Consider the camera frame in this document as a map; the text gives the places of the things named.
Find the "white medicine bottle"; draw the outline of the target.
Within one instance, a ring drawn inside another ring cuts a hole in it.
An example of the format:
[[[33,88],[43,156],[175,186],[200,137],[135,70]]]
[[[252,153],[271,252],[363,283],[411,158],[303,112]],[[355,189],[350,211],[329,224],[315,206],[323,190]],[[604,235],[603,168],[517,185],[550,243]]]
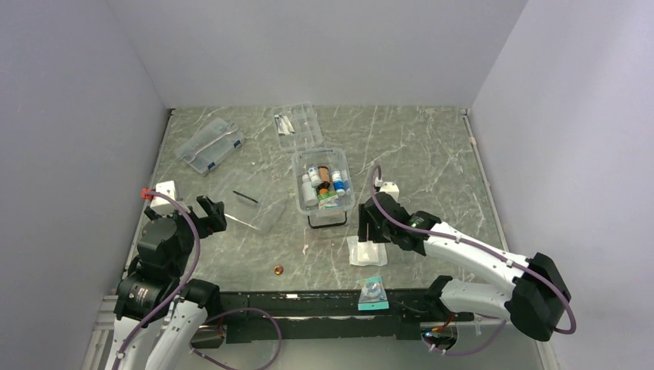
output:
[[[305,207],[316,207],[319,204],[317,193],[312,186],[311,179],[308,174],[302,175],[302,200]]]

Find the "blue white bandage roll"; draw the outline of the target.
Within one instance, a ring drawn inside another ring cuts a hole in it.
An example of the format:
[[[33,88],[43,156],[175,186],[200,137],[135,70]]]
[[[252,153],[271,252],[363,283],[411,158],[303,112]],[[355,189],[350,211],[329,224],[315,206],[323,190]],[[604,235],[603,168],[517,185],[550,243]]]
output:
[[[346,194],[346,185],[340,170],[334,170],[332,172],[332,185],[339,197],[343,197]]]

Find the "amber medicine bottle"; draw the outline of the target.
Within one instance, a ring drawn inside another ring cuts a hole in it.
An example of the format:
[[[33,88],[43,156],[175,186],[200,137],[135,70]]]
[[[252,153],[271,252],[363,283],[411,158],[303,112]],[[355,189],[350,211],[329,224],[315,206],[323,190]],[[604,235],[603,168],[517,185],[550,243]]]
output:
[[[328,193],[331,187],[331,177],[329,168],[326,166],[318,166],[320,177],[322,178],[322,185],[317,187],[318,194]]]

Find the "green sachet packet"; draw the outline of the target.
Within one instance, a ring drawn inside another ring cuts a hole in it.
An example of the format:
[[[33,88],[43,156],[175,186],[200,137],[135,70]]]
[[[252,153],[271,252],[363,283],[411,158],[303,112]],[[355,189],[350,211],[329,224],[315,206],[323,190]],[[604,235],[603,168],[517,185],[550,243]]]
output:
[[[339,199],[338,194],[334,190],[330,190],[328,193],[318,194],[319,204],[328,200]]]

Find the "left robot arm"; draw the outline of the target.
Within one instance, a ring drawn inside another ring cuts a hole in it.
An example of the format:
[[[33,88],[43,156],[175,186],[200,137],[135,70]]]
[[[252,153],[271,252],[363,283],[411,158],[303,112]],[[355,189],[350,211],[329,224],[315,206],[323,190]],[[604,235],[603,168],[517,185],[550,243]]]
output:
[[[199,196],[206,213],[171,197],[145,190],[149,200],[166,200],[169,214],[146,207],[148,218],[137,255],[117,287],[108,369],[172,369],[199,327],[220,317],[220,288],[193,279],[200,241],[227,229],[224,204]]]

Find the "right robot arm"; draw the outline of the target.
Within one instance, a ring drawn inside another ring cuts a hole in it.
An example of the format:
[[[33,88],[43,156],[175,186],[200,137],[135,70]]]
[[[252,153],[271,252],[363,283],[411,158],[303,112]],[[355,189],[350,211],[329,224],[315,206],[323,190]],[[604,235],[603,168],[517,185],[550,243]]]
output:
[[[391,243],[403,251],[456,264],[480,283],[439,276],[426,291],[425,309],[435,320],[451,313],[474,313],[509,321],[522,334],[549,341],[554,333],[575,332],[558,323],[570,315],[571,293],[547,255],[513,254],[468,236],[424,211],[409,213],[392,196],[379,192],[359,205],[363,241]]]

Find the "small bandage roll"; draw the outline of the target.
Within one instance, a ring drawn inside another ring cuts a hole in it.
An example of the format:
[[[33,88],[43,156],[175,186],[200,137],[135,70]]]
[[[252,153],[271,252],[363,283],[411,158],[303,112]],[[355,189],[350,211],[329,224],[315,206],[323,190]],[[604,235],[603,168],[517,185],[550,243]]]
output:
[[[311,166],[307,170],[308,178],[311,185],[314,188],[320,187],[322,185],[322,178],[320,177],[319,168],[316,166]]]

